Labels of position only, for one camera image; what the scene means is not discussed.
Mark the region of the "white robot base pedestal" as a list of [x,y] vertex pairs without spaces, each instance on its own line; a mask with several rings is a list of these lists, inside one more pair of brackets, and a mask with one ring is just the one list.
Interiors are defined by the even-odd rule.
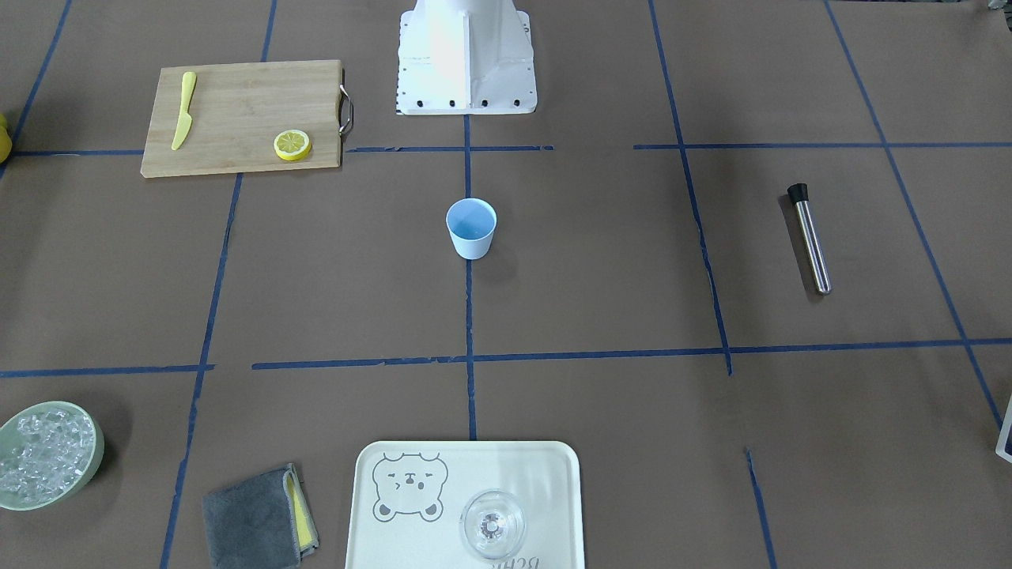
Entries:
[[538,108],[531,19],[512,1],[418,1],[398,23],[399,115]]

